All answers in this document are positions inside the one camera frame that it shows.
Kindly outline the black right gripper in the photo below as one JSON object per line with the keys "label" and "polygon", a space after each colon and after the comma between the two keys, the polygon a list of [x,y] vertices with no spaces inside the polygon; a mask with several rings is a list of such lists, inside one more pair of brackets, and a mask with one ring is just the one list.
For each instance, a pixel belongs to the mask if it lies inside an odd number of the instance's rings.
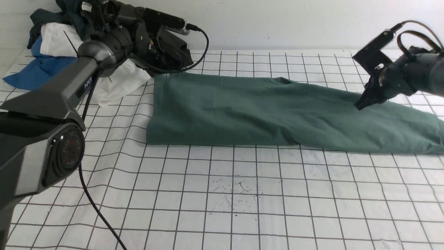
{"label": "black right gripper", "polygon": [[359,111],[374,104],[382,104],[395,97],[395,89],[386,81],[387,73],[392,72],[395,66],[364,69],[369,74],[369,79],[365,84],[365,90],[361,97],[353,104]]}

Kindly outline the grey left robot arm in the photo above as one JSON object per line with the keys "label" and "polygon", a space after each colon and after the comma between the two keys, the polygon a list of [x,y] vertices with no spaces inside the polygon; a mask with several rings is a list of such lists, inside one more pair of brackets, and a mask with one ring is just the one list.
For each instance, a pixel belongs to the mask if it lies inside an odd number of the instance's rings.
{"label": "grey left robot arm", "polygon": [[36,90],[1,105],[1,249],[6,248],[15,206],[65,180],[81,166],[86,129],[77,106],[127,59],[149,67],[140,57],[160,48],[165,23],[108,16],[75,52],[73,63]]}

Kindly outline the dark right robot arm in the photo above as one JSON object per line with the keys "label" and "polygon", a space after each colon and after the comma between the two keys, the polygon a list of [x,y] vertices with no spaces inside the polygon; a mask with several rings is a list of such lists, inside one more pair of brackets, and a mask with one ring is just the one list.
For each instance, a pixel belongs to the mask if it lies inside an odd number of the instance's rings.
{"label": "dark right robot arm", "polygon": [[412,58],[401,55],[395,61],[379,50],[362,49],[353,56],[369,75],[364,92],[354,104],[358,110],[418,91],[443,97],[443,53],[414,46],[408,52]]}

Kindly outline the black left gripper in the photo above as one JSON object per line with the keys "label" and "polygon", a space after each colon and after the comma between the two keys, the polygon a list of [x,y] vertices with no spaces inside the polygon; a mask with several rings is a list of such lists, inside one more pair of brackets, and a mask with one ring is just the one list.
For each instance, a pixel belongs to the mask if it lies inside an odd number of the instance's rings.
{"label": "black left gripper", "polygon": [[157,34],[160,30],[165,30],[164,27],[162,27],[160,24],[157,23],[149,23],[144,21],[146,25],[146,31],[150,38],[150,47],[148,51],[140,56],[136,56],[134,58],[135,65],[143,70],[146,70],[148,72],[161,72],[161,71],[167,71],[167,70],[161,70],[157,67],[154,67],[154,61],[157,59]]}

